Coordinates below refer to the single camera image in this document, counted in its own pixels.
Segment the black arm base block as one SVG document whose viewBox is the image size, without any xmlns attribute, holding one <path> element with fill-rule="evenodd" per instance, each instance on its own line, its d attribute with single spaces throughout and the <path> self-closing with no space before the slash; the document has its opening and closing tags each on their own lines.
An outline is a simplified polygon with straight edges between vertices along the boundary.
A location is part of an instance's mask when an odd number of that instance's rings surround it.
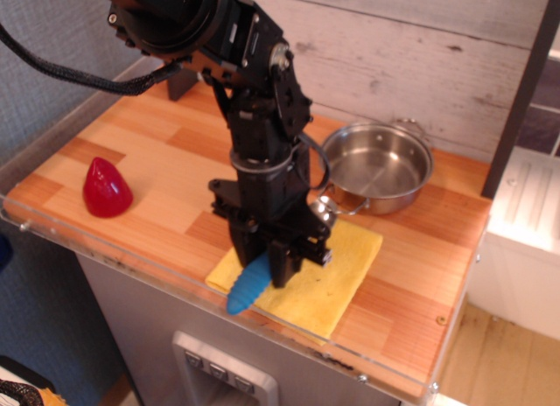
<svg viewBox="0 0 560 406">
<path fill-rule="evenodd" d="M 198 81 L 197 73 L 187 69 L 181 69 L 167 80 L 167 94 L 169 99 L 174 102 L 178 101 L 194 87 Z"/>
</svg>

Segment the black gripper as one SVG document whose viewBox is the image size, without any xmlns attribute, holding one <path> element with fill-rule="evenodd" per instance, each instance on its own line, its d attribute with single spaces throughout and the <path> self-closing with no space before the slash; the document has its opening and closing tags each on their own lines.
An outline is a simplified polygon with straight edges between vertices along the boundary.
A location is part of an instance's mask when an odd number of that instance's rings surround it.
<svg viewBox="0 0 560 406">
<path fill-rule="evenodd" d="M 272 219 L 285 212 L 312 189 L 310 184 L 310 149 L 293 147 L 280 161 L 243 158 L 230 151 L 236 180 L 214 179 L 209 189 L 214 193 L 213 211 L 226 218 L 214 205 L 218 202 L 239 207 L 257 218 Z M 288 243 L 273 240 L 267 244 L 259 234 L 259 222 L 253 218 L 227 219 L 231 242 L 243 268 L 268 250 L 269 268 L 275 288 L 284 288 L 301 270 L 304 258 Z"/>
</svg>

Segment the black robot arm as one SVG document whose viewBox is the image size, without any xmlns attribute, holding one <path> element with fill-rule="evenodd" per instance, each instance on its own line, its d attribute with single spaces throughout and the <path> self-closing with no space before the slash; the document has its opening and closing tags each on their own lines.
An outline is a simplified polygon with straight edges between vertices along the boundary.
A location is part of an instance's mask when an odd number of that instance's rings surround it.
<svg viewBox="0 0 560 406">
<path fill-rule="evenodd" d="M 109 21 L 128 46 L 199 73 L 212 87 L 236 180 L 215 179 L 209 188 L 241 264 L 267 256 L 277 288 L 304 260 L 325 264 L 330 233 L 307 203 L 312 103 L 282 29 L 251 0 L 109 1 Z"/>
</svg>

